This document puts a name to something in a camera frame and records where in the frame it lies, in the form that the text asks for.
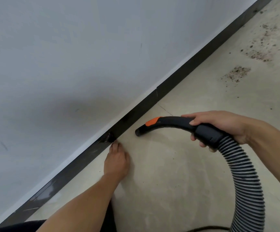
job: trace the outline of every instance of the black pants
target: black pants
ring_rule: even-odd
[[[15,224],[12,226],[1,227],[0,232],[35,232],[46,220],[30,221]],[[106,212],[106,216],[103,220],[103,224],[100,232],[116,232],[116,226],[114,221],[113,208],[111,203],[109,204]]]

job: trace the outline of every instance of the orange button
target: orange button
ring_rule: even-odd
[[[145,125],[146,125],[146,126],[150,126],[150,125],[156,124],[156,122],[158,121],[158,119],[159,119],[160,117],[162,117],[162,116],[155,117],[154,119],[151,119],[151,120],[147,121],[147,122],[145,123]]]

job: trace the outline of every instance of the hand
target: hand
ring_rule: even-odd
[[[250,128],[255,122],[259,122],[253,118],[237,115],[227,111],[208,111],[197,112],[192,114],[182,115],[182,117],[194,117],[190,122],[191,125],[199,125],[201,123],[209,123],[216,128],[231,134],[239,144],[246,144],[249,140]],[[195,141],[193,135],[190,136],[192,141]]]
[[[117,140],[111,144],[110,151],[104,161],[103,173],[114,176],[119,182],[129,171],[130,157]]]

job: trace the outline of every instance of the person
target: person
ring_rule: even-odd
[[[248,144],[280,182],[280,131],[257,119],[226,111],[182,115],[193,117],[191,125],[210,123],[231,134],[239,144]],[[128,174],[130,156],[117,141],[104,162],[104,175],[92,187],[65,204],[37,232],[99,232],[108,204],[119,182]]]

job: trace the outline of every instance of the vacuum hose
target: vacuum hose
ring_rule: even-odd
[[[192,120],[187,117],[156,117],[136,129],[135,133],[142,136],[158,128],[179,128],[191,132],[202,143],[219,150],[230,167],[235,185],[235,212],[229,231],[264,231],[263,191],[250,159],[231,135],[211,124],[192,126],[189,124]]]

